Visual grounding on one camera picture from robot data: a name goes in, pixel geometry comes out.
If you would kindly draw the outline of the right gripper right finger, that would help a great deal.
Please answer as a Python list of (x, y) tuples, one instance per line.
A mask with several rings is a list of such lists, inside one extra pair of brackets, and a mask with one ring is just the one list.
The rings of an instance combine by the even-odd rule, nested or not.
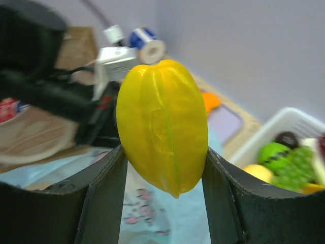
[(212, 149), (202, 183), (212, 243), (324, 243), (324, 191), (276, 187)]

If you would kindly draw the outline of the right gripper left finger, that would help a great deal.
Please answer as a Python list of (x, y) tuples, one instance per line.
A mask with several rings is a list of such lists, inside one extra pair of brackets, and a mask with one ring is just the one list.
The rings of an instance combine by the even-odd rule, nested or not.
[(118, 146), (44, 190), (1, 183), (1, 243), (118, 243), (126, 172)]

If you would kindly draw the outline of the red snack packet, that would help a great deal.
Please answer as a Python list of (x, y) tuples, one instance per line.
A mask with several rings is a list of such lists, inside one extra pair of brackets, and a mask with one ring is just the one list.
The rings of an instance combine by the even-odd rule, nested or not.
[(0, 123), (5, 124), (13, 119), (16, 119), (30, 108), (29, 104), (26, 104), (20, 100), (13, 98), (6, 98), (1, 101), (0, 110)]

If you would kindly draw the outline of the brown paper grocery bag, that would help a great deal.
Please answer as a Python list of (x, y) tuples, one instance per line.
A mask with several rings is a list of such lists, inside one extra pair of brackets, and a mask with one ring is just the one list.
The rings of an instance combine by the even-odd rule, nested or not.
[[(93, 27), (69, 27), (56, 68), (73, 70), (92, 65), (98, 54)], [(75, 155), (77, 124), (30, 106), (22, 115), (1, 125), (1, 172), (28, 164), (43, 164)]]

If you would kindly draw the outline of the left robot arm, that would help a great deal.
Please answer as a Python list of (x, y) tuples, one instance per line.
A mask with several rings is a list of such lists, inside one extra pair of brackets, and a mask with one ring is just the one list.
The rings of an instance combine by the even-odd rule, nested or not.
[(96, 87), (55, 67), (66, 22), (34, 1), (1, 1), (1, 98), (14, 98), (78, 124), (78, 145), (114, 148), (119, 84)]

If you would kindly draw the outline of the yellow starfruit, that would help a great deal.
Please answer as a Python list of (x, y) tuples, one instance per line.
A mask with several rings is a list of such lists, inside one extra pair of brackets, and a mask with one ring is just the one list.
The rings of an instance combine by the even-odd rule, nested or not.
[(197, 185), (208, 152), (207, 112), (185, 66), (166, 59), (132, 68), (116, 120), (125, 154), (146, 181), (174, 198)]

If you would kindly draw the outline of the blue plastic bag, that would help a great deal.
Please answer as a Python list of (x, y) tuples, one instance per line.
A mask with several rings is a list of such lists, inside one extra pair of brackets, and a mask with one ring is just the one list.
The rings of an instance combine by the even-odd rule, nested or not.
[[(26, 188), (32, 184), (56, 183), (103, 158), (109, 148), (89, 149), (85, 154), (44, 164), (10, 169), (1, 181)], [(127, 167), (119, 243), (210, 243), (202, 182), (175, 199), (142, 179), (132, 165)]]

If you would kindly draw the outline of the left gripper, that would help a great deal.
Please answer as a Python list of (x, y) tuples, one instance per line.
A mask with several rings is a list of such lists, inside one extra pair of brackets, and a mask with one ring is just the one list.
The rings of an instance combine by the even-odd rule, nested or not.
[(121, 144), (117, 131), (116, 104), (120, 83), (107, 84), (94, 108), (78, 126), (74, 143), (93, 147), (117, 147)]

